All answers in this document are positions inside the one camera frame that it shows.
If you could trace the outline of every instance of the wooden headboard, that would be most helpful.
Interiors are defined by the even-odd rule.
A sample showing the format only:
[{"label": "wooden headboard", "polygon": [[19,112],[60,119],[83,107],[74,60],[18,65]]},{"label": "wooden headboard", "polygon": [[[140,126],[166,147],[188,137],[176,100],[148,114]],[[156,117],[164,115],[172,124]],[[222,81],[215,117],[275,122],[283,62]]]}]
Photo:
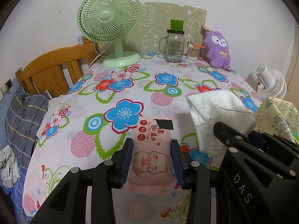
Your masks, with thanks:
[{"label": "wooden headboard", "polygon": [[39,56],[23,71],[17,71],[16,77],[20,86],[32,94],[48,90],[54,97],[58,97],[69,90],[61,65],[66,64],[71,80],[75,84],[83,76],[78,60],[86,58],[87,64],[90,65],[96,56],[93,42],[83,37],[83,44],[52,50]]}]

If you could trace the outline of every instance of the black tape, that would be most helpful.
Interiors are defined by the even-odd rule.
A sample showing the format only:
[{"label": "black tape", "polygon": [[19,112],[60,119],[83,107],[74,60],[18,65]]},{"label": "black tape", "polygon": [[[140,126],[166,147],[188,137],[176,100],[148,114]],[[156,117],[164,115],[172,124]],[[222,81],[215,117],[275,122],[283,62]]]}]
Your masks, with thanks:
[{"label": "black tape", "polygon": [[156,120],[160,129],[173,130],[172,120],[168,120],[168,119],[154,119],[154,120]]}]

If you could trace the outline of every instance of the purple plush toy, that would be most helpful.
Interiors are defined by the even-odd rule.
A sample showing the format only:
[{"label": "purple plush toy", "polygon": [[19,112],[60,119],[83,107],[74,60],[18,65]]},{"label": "purple plush toy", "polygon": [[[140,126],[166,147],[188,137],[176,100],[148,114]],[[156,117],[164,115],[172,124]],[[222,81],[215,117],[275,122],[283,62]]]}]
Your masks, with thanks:
[{"label": "purple plush toy", "polygon": [[207,57],[214,68],[223,68],[230,71],[231,56],[228,53],[228,44],[218,31],[206,31],[204,46],[209,50]]}]

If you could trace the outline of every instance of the floral bedsheet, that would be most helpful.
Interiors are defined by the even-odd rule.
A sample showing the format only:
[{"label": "floral bedsheet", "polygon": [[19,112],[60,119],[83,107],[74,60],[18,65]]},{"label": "floral bedsheet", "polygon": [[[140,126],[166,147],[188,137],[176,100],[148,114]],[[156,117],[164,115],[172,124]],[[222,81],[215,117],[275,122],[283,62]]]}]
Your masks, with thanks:
[{"label": "floral bedsheet", "polygon": [[[231,90],[252,112],[261,103],[234,70],[212,68],[200,57],[168,63],[160,55],[144,54],[139,63],[128,67],[94,65],[62,100],[34,150],[24,184],[26,215],[34,216],[70,168],[96,167],[121,149],[127,137],[134,138],[140,116],[172,119],[171,138],[194,160],[217,169],[222,158],[200,152],[186,100],[189,95],[211,90]],[[117,223],[185,223],[190,192],[181,190],[173,169],[171,173],[169,196],[143,198],[142,194],[128,193],[126,185],[114,190]],[[214,223],[214,189],[211,196]],[[91,220],[90,198],[89,192],[87,223]]]}]

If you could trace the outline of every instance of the cotton swab container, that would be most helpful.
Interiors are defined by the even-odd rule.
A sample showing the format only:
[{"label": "cotton swab container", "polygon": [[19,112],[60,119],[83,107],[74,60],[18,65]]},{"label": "cotton swab container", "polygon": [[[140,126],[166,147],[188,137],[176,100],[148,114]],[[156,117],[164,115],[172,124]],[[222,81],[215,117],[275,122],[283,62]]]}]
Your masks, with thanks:
[{"label": "cotton swab container", "polygon": [[192,44],[190,42],[187,43],[187,58],[190,60],[197,60],[199,57],[200,49],[204,48],[204,46],[198,44]]}]

